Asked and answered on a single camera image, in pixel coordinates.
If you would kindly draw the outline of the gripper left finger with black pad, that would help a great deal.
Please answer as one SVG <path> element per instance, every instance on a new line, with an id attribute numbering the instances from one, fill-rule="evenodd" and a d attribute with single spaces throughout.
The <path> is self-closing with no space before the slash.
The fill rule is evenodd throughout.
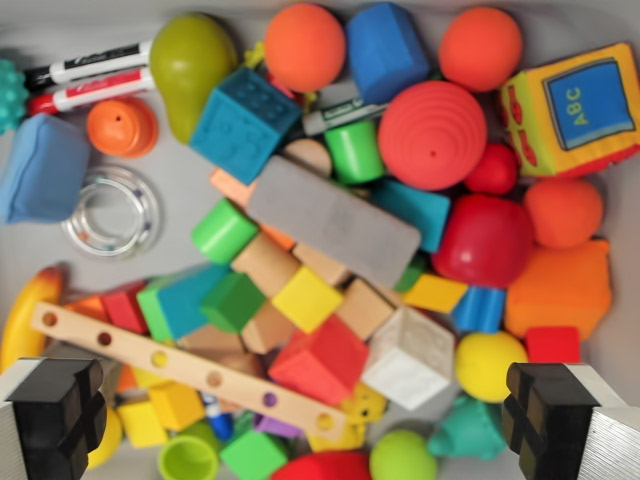
<path id="1" fill-rule="evenodd" d="M 106 426 L 96 359 L 32 357 L 1 375 L 1 477 L 79 479 Z"/>

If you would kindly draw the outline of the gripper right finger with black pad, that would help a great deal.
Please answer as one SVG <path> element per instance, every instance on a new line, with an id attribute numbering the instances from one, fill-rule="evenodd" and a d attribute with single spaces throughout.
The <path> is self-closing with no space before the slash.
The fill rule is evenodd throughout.
<path id="1" fill-rule="evenodd" d="M 588 364 L 513 363 L 502 422 L 527 479 L 637 479 L 639 408 Z"/>

